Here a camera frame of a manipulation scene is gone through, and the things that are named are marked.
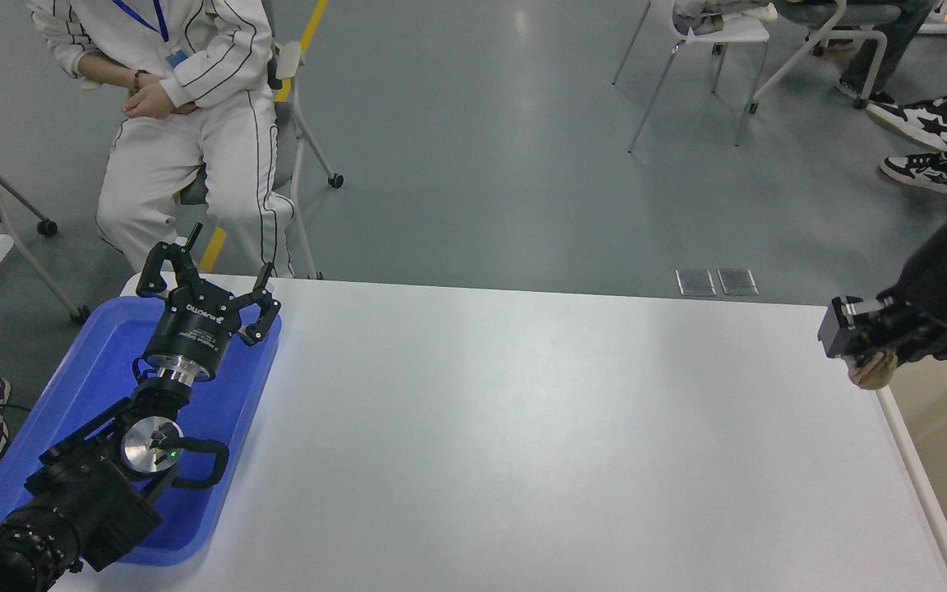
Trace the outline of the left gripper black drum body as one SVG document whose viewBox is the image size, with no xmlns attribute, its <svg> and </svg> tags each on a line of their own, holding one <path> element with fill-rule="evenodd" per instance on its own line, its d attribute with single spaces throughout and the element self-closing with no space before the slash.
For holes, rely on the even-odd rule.
<svg viewBox="0 0 947 592">
<path fill-rule="evenodd" d="M 166 296 L 163 315 L 141 358 L 157 366 L 168 358 L 184 358 L 200 375 L 218 374 L 239 313 L 229 308 L 234 295 L 208 280 L 178 281 Z"/>
</svg>

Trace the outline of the seated person's right hand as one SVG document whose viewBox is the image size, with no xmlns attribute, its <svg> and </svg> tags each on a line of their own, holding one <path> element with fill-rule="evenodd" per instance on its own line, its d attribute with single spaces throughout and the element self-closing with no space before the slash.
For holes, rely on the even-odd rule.
<svg viewBox="0 0 947 592">
<path fill-rule="evenodd" d="M 185 115 L 198 109 L 198 106 L 188 104 L 174 105 L 172 99 L 163 90 L 162 84 L 154 81 L 137 90 L 122 108 L 122 113 L 128 118 L 155 118 L 165 119 L 169 115 Z"/>
</svg>

